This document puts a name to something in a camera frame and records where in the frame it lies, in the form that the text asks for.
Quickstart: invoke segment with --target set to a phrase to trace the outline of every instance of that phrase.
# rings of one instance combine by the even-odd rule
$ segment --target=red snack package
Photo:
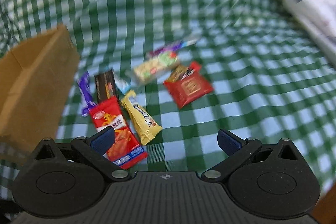
[[[213,91],[211,84],[196,71],[183,80],[174,83],[164,81],[163,84],[173,97],[178,108],[195,101]]]
[[[108,159],[114,164],[128,169],[140,160],[147,158],[147,152],[131,132],[115,96],[90,109],[90,116],[97,132],[107,126],[113,127],[115,142],[106,153]]]

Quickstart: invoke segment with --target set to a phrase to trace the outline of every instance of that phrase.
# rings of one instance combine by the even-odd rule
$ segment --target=green and white checkered cloth
[[[132,170],[202,172],[226,155],[217,131],[263,143],[291,138],[323,190],[336,172],[336,74],[281,0],[0,0],[0,56],[20,40],[63,22],[81,55],[78,75],[141,64],[144,54],[189,34],[202,39],[179,51],[197,61],[214,92],[178,110],[162,85],[169,75],[137,88],[137,100],[163,130]],[[92,136],[75,81],[57,141]],[[18,171],[2,162],[1,195]]]

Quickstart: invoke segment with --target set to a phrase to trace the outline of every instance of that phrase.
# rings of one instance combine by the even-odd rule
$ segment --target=cardboard box
[[[79,59],[63,25],[0,59],[0,159],[23,164],[42,138],[55,136]]]

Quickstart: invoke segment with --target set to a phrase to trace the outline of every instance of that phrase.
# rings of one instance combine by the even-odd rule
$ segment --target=tablecloth
[[[129,80],[125,72],[141,64],[147,51],[196,34],[197,44],[178,55],[183,64],[202,65],[200,73],[214,92],[178,110],[162,84],[169,74],[137,87],[138,102],[163,130],[132,171],[202,172],[226,157],[216,140],[226,128],[264,143],[292,139],[322,189],[331,186],[335,70],[281,0],[0,0],[0,16],[0,56],[61,22],[81,55],[56,141],[96,132],[90,118],[80,115],[75,79],[86,69],[93,76],[113,68]],[[1,162],[3,198],[11,198],[17,169]]]

